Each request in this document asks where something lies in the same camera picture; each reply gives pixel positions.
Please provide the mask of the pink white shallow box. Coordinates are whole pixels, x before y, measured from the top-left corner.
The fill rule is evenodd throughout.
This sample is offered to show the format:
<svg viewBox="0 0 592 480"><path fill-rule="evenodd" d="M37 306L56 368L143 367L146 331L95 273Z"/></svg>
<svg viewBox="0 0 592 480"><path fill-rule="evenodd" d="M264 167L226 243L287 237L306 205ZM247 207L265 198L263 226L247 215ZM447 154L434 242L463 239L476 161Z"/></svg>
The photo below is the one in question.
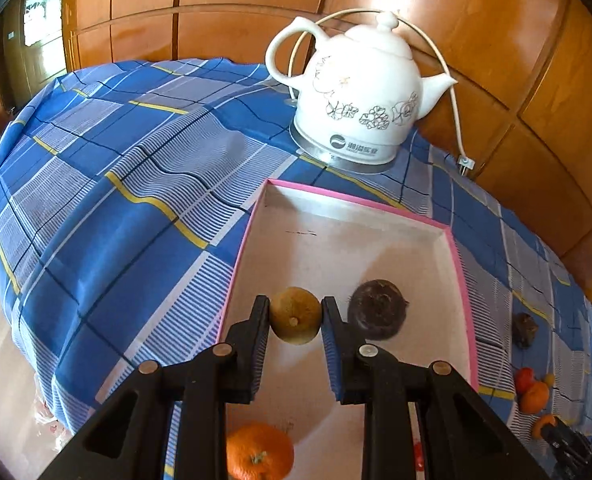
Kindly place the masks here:
<svg viewBox="0 0 592 480"><path fill-rule="evenodd" d="M293 182L267 182L253 207L223 310L230 327L248 318L256 296L298 286L346 310L369 280L395 284L409 307L383 348L419 366L450 363L478 382L473 317L459 249L440 223L363 198ZM362 466L360 405L341 405L329 383L321 338L268 339L253 402L226 412L230 429L265 422L294 443L294 479L357 479Z"/></svg>

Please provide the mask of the dark brown mangosteen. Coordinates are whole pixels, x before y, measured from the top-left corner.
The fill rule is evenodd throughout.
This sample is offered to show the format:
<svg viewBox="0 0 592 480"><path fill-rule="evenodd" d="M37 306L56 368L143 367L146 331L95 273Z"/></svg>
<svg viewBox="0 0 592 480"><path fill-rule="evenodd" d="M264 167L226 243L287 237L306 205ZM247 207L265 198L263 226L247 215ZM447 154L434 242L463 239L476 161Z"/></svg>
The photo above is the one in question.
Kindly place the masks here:
<svg viewBox="0 0 592 480"><path fill-rule="evenodd" d="M407 307L407 299L391 281L367 281L349 299L348 323L365 339L390 339L401 330Z"/></svg>
<svg viewBox="0 0 592 480"><path fill-rule="evenodd" d="M525 312L512 316L512 341L517 348L528 349L536 339L539 326L534 318Z"/></svg>

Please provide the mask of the blue plaid tablecloth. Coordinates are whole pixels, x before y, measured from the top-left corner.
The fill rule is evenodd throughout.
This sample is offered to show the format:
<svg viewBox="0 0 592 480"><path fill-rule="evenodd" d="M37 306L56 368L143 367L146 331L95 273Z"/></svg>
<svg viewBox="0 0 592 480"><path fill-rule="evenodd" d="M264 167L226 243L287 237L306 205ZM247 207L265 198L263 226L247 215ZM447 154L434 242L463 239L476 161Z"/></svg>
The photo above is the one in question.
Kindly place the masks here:
<svg viewBox="0 0 592 480"><path fill-rule="evenodd" d="M38 92L0 142L0 300L49 411L78 431L139 365L195 358L222 324L253 207L271 180L418 214L459 249L473 317L472 387L546 474L532 425L553 414L592 443L592 305L520 219L420 134L381 174L299 152L286 89L224 58L121 62ZM539 326L528 349L512 316ZM523 414L514 373L555 376Z"/></svg>

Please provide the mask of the white plastic bag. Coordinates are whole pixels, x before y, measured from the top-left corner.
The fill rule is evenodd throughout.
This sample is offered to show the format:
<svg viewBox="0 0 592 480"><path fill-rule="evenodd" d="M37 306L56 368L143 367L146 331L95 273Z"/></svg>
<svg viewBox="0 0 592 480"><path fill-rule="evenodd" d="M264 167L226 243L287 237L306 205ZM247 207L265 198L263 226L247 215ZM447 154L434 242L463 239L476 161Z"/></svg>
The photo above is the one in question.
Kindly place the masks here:
<svg viewBox="0 0 592 480"><path fill-rule="evenodd" d="M33 419L38 426L38 433L52 438L55 452L60 452L72 437L69 429L49 411L46 402L38 396L33 402Z"/></svg>

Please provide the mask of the orange mandarin with stem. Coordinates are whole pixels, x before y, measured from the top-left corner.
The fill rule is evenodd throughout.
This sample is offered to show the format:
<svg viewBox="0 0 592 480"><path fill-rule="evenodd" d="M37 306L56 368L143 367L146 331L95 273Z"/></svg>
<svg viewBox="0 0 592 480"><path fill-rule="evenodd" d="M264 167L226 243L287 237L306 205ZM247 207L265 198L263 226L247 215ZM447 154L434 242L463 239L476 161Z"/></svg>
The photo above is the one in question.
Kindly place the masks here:
<svg viewBox="0 0 592 480"><path fill-rule="evenodd" d="M290 437L263 422L241 426L226 437L227 473L233 479L285 479L294 461Z"/></svg>

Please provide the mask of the red tomato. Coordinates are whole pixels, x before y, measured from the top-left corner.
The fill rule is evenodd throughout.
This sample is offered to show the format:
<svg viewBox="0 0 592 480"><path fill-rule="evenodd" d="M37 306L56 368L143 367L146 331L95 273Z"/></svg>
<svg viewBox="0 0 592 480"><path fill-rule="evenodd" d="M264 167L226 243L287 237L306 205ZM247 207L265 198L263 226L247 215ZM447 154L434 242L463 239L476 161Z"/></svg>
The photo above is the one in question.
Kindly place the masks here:
<svg viewBox="0 0 592 480"><path fill-rule="evenodd" d="M514 387L517 396L525 394L536 381L531 367L522 367L514 373Z"/></svg>
<svg viewBox="0 0 592 480"><path fill-rule="evenodd" d="M425 460L424 460L424 452L423 452L423 445L421 442L416 441L414 443L414 463L415 463L415 470L417 472L421 472L425 470Z"/></svg>

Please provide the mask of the wooden door with glass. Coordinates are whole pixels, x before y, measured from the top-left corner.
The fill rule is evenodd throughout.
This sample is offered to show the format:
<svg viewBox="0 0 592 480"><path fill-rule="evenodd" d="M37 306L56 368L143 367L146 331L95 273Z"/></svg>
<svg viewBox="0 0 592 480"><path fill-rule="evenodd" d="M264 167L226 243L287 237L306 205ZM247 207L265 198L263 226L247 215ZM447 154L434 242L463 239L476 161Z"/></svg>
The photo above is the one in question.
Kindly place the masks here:
<svg viewBox="0 0 592 480"><path fill-rule="evenodd" d="M0 135L53 79L67 73L62 0L5 0L0 9Z"/></svg>

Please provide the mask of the large orange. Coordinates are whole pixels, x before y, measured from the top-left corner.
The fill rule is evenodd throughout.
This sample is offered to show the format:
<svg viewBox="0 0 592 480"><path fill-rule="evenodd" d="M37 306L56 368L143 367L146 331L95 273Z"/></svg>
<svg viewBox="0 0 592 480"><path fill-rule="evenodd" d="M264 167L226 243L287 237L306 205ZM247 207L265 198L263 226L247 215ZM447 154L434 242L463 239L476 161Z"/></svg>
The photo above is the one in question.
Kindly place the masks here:
<svg viewBox="0 0 592 480"><path fill-rule="evenodd" d="M534 382L521 396L518 407L523 414L542 412L550 399L550 387L545 382Z"/></svg>

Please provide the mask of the white ceramic electric kettle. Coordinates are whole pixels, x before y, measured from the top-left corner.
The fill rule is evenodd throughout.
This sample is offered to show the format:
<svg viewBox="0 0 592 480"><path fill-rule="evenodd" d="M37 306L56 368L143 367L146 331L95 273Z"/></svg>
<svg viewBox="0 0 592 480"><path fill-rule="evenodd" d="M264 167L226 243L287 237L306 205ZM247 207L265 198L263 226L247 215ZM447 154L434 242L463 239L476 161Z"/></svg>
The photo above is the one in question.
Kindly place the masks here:
<svg viewBox="0 0 592 480"><path fill-rule="evenodd" d="M415 122L424 118L456 80L448 68L423 77L411 48L395 29L400 18L378 11L373 25L359 24L329 36L298 16L269 43L264 64L279 84L297 93L289 126L305 154L358 174L389 169ZM314 39L314 53L297 76L276 66L279 46L298 32Z"/></svg>

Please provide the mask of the yellow-green small fruit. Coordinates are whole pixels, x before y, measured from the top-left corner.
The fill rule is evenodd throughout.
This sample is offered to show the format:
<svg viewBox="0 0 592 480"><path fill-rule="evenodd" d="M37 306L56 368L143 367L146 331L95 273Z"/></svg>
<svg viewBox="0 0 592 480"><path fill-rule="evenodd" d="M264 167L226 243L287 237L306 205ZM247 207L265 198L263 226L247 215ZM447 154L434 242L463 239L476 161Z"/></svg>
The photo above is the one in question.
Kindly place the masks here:
<svg viewBox="0 0 592 480"><path fill-rule="evenodd" d="M555 384L555 376L552 373L545 374L542 381L549 387L552 388Z"/></svg>
<svg viewBox="0 0 592 480"><path fill-rule="evenodd" d="M322 324L322 307L312 292L287 287L270 300L271 329L287 344L301 346L317 336Z"/></svg>

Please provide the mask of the wooden wardrobe panels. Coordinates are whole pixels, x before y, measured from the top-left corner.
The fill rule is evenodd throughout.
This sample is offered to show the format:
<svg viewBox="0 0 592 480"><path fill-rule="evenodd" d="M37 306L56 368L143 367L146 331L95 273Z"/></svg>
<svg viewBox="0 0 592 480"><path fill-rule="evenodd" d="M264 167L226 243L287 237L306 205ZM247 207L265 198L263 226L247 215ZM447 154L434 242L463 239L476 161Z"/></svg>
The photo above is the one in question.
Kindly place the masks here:
<svg viewBox="0 0 592 480"><path fill-rule="evenodd" d="M592 300L592 15L581 0L62 0L72 70L124 60L259 63L296 16L346 11L331 34L403 18L425 75L447 62L456 93L423 136L475 163L474 181L562 259Z"/></svg>

